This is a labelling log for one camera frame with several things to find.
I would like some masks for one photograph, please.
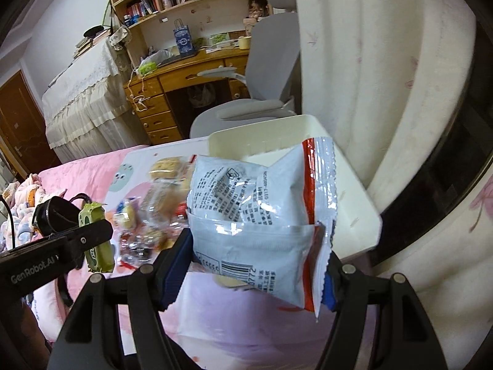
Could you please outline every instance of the white ruffled cloth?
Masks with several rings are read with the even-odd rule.
[[[126,53],[113,50],[106,39],[46,91],[46,138],[62,163],[149,143],[125,96],[129,74]]]

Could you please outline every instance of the chair armrest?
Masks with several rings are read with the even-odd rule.
[[[206,69],[205,71],[201,71],[197,74],[197,76],[204,76],[206,78],[232,78],[237,79],[243,84],[247,84],[247,80],[245,76],[236,73],[237,68],[233,66],[214,68],[214,69]]]
[[[244,102],[241,105],[234,107],[226,107],[218,110],[217,116],[222,120],[231,120],[232,118],[241,117],[244,115],[261,113],[264,111],[272,111],[283,108],[284,103],[280,100],[257,100]]]

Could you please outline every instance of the yellow cup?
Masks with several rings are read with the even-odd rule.
[[[238,46],[240,50],[248,50],[250,48],[251,36],[240,36],[238,38]]]

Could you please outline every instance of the desk drawer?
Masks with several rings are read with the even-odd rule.
[[[169,111],[169,106],[164,95],[148,97],[142,101],[142,104],[147,108],[144,108],[143,105],[134,104],[134,111],[139,118]]]
[[[175,127],[174,118],[171,111],[162,112],[161,114],[151,115],[150,117],[141,118],[146,132],[158,131],[160,129]]]
[[[161,131],[149,132],[152,144],[162,144],[181,141],[181,134],[177,127],[162,129]]]
[[[144,89],[142,89],[142,82],[130,86],[130,89],[132,90],[134,96],[142,95],[146,98],[163,94],[161,85],[159,84],[159,80],[157,79],[157,77],[145,79]],[[128,87],[126,85],[125,93],[127,94],[127,96],[130,95],[130,91],[128,90]]]
[[[241,75],[245,75],[245,69],[247,67],[247,62],[248,62],[248,55],[244,55],[241,57],[231,57],[231,58],[226,58],[224,60],[224,63],[226,64],[225,66],[233,66],[235,68],[238,68],[236,70],[237,73]]]
[[[185,68],[175,69],[168,73],[165,73],[159,77],[159,82],[163,87],[164,92],[171,92],[180,88],[186,88],[187,86],[200,85],[201,83],[213,82],[220,80],[221,78],[204,78],[197,76],[201,71],[206,69],[218,68],[220,65],[224,66],[223,60],[214,60],[207,63],[200,63],[196,65],[186,66]]]

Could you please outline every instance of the pink bedsheet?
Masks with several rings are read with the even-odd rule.
[[[102,201],[118,167],[130,151],[146,146],[129,147],[97,156],[71,161],[39,173],[46,193],[67,188],[66,199],[85,193],[94,201]],[[80,206],[82,201],[74,203]]]

